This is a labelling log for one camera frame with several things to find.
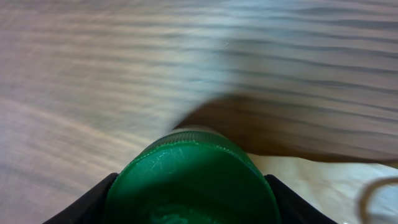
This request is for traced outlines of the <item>white brown snack bag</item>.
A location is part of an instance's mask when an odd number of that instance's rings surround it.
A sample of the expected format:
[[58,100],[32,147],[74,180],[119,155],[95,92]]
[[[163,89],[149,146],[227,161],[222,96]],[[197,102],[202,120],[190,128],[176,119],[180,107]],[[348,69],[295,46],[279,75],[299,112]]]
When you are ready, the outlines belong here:
[[250,158],[337,223],[397,223],[397,164]]

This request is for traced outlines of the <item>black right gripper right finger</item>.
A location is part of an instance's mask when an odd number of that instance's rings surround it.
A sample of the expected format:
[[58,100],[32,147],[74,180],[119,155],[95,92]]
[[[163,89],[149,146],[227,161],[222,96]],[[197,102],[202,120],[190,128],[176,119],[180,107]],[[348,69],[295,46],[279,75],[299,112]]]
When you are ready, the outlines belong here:
[[337,224],[274,175],[265,175],[276,198],[283,224]]

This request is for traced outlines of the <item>green lid jar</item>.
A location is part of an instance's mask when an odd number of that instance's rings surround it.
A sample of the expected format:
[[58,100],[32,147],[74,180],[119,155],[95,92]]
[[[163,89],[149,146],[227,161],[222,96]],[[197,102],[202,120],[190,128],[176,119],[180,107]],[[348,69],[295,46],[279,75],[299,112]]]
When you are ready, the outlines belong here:
[[221,134],[184,130],[146,147],[116,177],[103,223],[280,223],[273,191]]

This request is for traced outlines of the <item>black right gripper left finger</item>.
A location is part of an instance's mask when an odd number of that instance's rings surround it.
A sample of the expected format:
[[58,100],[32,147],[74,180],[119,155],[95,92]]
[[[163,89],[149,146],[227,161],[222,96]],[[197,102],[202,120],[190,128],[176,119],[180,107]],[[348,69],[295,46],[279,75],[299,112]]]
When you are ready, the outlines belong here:
[[117,173],[111,173],[44,224],[101,223],[106,196],[117,176]]

